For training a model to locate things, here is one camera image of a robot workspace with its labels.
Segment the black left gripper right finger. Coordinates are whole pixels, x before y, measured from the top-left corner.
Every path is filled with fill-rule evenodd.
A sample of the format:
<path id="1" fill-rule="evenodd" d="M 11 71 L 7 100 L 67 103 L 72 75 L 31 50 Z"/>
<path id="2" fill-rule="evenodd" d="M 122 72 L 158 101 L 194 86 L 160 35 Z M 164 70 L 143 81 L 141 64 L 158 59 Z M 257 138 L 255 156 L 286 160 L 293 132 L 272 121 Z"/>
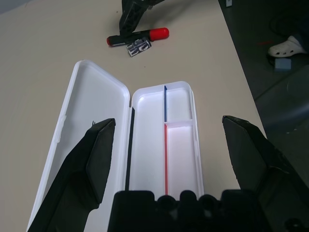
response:
<path id="1" fill-rule="evenodd" d="M 307 232 L 309 188 L 288 159 L 249 121 L 222 123 L 239 186 L 254 192 L 272 231 Z"/>

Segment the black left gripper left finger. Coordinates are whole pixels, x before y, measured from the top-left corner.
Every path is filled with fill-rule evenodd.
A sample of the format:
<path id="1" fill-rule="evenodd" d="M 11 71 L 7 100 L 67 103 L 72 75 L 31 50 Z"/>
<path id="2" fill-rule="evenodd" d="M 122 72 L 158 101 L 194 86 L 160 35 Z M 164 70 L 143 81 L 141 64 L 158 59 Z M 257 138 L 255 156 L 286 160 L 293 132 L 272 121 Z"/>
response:
<path id="1" fill-rule="evenodd" d="M 115 131 L 113 118 L 98 122 L 63 161 L 30 232 L 82 232 L 106 188 Z"/>

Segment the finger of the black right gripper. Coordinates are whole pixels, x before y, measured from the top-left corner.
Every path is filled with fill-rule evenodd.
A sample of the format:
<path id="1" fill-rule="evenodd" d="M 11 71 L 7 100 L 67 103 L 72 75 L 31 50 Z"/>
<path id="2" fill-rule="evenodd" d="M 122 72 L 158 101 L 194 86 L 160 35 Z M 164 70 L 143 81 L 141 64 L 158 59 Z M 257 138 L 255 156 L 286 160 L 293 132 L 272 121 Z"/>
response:
<path id="1" fill-rule="evenodd" d="M 146 11 L 145 0 L 122 0 L 122 16 L 119 21 L 119 32 L 125 43 L 136 29 L 143 14 Z"/>
<path id="2" fill-rule="evenodd" d="M 164 0 L 144 0 L 144 2 L 147 4 L 147 9 L 151 10 L 155 5 L 163 2 Z"/>

